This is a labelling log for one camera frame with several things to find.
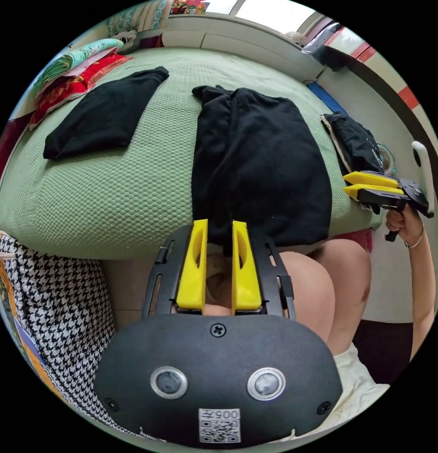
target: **window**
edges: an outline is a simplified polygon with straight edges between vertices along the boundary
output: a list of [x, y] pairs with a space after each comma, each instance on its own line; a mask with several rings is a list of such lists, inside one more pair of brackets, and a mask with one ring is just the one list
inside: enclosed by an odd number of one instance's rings
[[236, 17], [285, 34], [297, 31], [314, 12], [314, 9], [290, 0], [246, 0]]
[[209, 3], [207, 13], [230, 14], [237, 0], [203, 0]]

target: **houndstooth fabric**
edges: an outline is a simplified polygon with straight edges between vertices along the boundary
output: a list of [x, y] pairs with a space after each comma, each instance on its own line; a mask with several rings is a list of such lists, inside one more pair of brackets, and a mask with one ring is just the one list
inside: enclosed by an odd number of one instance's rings
[[135, 436], [113, 422], [93, 390], [99, 360], [115, 334], [100, 263], [42, 255], [5, 234], [0, 252], [15, 256], [4, 264], [18, 322], [55, 388], [83, 414]]

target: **green bedspread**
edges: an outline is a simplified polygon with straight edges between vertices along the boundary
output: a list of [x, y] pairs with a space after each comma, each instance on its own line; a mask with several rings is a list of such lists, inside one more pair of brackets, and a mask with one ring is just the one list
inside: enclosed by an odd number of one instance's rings
[[190, 176], [201, 106], [191, 91], [216, 84], [295, 102], [331, 179], [330, 235], [380, 224], [343, 192], [335, 149], [319, 118], [329, 109], [300, 82], [214, 51], [151, 49], [132, 56], [98, 84], [157, 66], [165, 66], [170, 77], [151, 99], [129, 148], [61, 162], [44, 160], [46, 136], [79, 100], [60, 107], [24, 135], [11, 158], [0, 189], [0, 230], [27, 247], [55, 255], [127, 259], [154, 254], [170, 232], [192, 220]]

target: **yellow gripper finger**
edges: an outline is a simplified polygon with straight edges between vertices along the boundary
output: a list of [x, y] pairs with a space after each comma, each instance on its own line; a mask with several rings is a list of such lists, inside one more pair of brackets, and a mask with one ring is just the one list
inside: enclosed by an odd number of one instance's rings
[[382, 193], [394, 193], [396, 195], [404, 195], [404, 192], [401, 189], [395, 189], [390, 187], [380, 187], [376, 185], [366, 185], [366, 184], [354, 184], [348, 187], [344, 187], [343, 190], [347, 195], [349, 195], [354, 200], [358, 201], [359, 190], [377, 190]]
[[204, 312], [207, 242], [208, 220], [196, 220], [192, 227], [176, 296], [178, 308], [182, 310], [201, 310], [202, 314]]
[[231, 313], [258, 310], [261, 292], [255, 260], [247, 233], [247, 224], [233, 221], [233, 258], [231, 278]]
[[360, 171], [353, 171], [343, 176], [343, 179], [350, 184], [371, 185], [384, 187], [385, 189], [397, 189], [398, 181], [393, 178], [387, 178], [384, 175], [371, 175]]

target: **folded black clothing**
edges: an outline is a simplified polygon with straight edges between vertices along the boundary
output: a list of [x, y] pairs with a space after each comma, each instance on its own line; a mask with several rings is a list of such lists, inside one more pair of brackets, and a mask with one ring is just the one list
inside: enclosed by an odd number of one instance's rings
[[248, 88], [192, 90], [202, 102], [191, 178], [194, 220], [229, 246], [233, 220], [276, 246], [327, 239], [332, 191], [315, 139], [297, 106]]
[[59, 160], [129, 146], [149, 100], [168, 77], [159, 66], [94, 88], [46, 137], [43, 157]]
[[379, 147], [373, 134], [343, 112], [324, 114], [337, 137], [342, 155], [352, 171], [384, 173]]

